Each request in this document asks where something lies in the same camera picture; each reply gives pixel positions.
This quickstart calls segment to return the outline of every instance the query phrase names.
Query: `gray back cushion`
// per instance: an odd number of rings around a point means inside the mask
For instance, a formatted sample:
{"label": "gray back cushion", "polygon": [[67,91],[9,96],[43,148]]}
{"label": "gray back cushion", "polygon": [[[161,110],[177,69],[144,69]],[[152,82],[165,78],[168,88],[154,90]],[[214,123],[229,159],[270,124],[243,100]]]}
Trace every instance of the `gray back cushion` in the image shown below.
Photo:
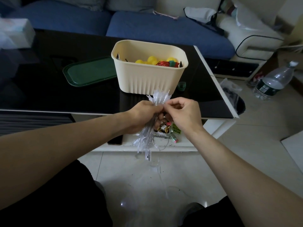
{"label": "gray back cushion", "polygon": [[57,0],[93,11],[103,10],[105,0]]}
{"label": "gray back cushion", "polygon": [[107,0],[105,7],[111,11],[152,13],[157,0]]}

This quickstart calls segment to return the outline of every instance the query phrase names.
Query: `large water bottle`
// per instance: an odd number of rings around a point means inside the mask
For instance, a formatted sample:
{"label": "large water bottle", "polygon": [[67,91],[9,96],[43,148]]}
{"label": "large water bottle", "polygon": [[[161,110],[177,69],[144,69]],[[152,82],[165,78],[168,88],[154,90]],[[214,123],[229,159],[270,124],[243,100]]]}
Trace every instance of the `large water bottle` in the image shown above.
{"label": "large water bottle", "polygon": [[297,65],[298,62],[291,61],[285,67],[271,71],[259,81],[253,89],[253,94],[259,99],[269,100],[291,81]]}

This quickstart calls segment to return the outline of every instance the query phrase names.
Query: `white leather armrest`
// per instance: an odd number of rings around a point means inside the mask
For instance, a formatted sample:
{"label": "white leather armrest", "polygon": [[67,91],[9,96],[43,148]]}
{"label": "white leather armrest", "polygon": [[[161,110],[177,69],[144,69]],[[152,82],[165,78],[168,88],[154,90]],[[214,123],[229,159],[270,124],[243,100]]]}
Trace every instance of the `white leather armrest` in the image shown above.
{"label": "white leather armrest", "polygon": [[225,36],[233,44],[238,57],[266,61],[284,40],[268,26],[262,31],[241,29],[236,19],[226,14],[218,14],[216,23],[225,30]]}

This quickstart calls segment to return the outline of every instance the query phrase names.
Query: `green plastic tray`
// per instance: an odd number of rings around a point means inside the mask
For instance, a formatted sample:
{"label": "green plastic tray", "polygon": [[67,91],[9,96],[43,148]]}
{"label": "green plastic tray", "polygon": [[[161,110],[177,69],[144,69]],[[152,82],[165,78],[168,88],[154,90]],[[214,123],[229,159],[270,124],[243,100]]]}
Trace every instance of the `green plastic tray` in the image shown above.
{"label": "green plastic tray", "polygon": [[67,82],[75,87],[84,87],[117,77],[112,57],[69,64],[64,67],[63,74]]}

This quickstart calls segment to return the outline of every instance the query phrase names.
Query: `white bottle cap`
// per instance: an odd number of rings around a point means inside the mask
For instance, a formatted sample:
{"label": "white bottle cap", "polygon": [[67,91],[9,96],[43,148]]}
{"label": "white bottle cap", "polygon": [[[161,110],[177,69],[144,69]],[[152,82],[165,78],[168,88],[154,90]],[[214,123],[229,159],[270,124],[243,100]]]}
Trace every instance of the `white bottle cap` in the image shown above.
{"label": "white bottle cap", "polygon": [[290,66],[290,67],[296,67],[298,64],[299,64],[299,62],[297,62],[297,61],[291,61],[291,62],[289,63],[289,66]]}

